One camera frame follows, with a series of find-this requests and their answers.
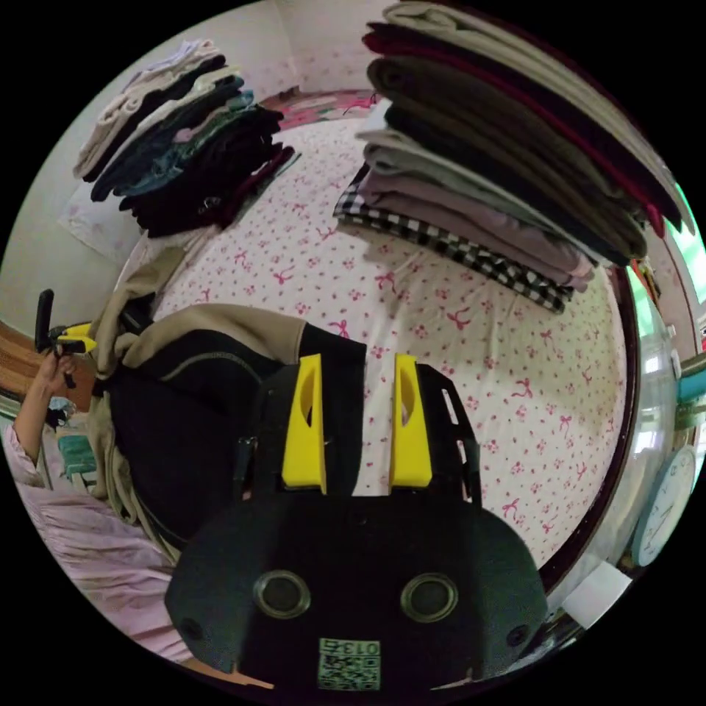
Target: wooden floor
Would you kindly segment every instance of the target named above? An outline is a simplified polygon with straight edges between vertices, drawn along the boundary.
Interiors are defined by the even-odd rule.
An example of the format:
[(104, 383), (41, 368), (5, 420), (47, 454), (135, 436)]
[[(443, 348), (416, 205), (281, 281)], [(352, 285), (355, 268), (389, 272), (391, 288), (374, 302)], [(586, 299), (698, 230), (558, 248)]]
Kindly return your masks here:
[[(0, 322), (0, 388), (12, 395), (24, 397), (34, 379), (43, 356), (35, 351), (34, 341)], [(81, 412), (88, 411), (93, 372), (79, 360), (74, 380), (75, 390), (64, 388), (58, 393), (70, 399)]]

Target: pink sleeve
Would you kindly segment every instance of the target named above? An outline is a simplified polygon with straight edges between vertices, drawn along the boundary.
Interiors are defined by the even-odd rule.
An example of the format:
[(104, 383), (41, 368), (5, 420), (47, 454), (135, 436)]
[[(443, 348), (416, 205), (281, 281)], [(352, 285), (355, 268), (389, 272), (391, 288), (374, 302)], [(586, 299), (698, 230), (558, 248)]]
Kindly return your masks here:
[(87, 493), (44, 488), (12, 427), (2, 445), (29, 517), (73, 584), (142, 647), (174, 662), (189, 659), (164, 605), (171, 567), (143, 530)]
[(2, 448), (7, 458), (7, 465), (10, 467), (10, 473), (12, 473), (15, 482), (21, 483), (22, 485), (34, 485), (39, 487), (44, 485), (42, 476), (35, 464), (22, 448), (13, 424), (3, 429)]

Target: pink floral bed sheet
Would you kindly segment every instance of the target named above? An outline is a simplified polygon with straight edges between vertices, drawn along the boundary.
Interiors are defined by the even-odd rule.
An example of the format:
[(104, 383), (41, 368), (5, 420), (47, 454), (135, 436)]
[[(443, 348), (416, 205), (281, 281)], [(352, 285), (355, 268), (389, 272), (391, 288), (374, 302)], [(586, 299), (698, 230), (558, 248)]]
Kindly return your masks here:
[(227, 231), (143, 239), (123, 278), (167, 244), (197, 242), (161, 318), (191, 304), (300, 316), (368, 346), (359, 495), (388, 492), (395, 353), (449, 376), (481, 445), (485, 506), (542, 566), (575, 531), (613, 458), (625, 405), (624, 335), (599, 269), (562, 315), (394, 237), (332, 217), (362, 164), (360, 120), (279, 138), (302, 153)]

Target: hand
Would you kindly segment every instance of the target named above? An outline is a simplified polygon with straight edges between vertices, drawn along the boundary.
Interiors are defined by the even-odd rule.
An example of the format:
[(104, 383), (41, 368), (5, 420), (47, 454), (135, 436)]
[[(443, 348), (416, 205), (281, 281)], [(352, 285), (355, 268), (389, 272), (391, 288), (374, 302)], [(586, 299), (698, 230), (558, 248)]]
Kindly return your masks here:
[(54, 352), (49, 352), (39, 366), (35, 380), (43, 390), (55, 395), (65, 385), (64, 375), (73, 375), (76, 371), (76, 361), (73, 355), (63, 355), (57, 359)]

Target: person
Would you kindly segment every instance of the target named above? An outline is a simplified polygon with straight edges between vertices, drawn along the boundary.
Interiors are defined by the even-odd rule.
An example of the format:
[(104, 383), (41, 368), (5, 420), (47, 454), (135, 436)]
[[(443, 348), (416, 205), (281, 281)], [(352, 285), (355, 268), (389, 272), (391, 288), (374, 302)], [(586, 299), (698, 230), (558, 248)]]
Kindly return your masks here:
[(171, 624), (164, 596), (171, 567), (140, 527), (125, 524), (107, 504), (78, 491), (48, 463), (52, 489), (38, 471), (44, 420), (53, 396), (76, 370), (71, 355), (49, 353), (40, 364), (2, 445), (15, 486), (32, 523), (76, 587), (120, 631), (167, 660), (211, 677), (271, 688), (234, 671), (223, 674), (199, 662)]

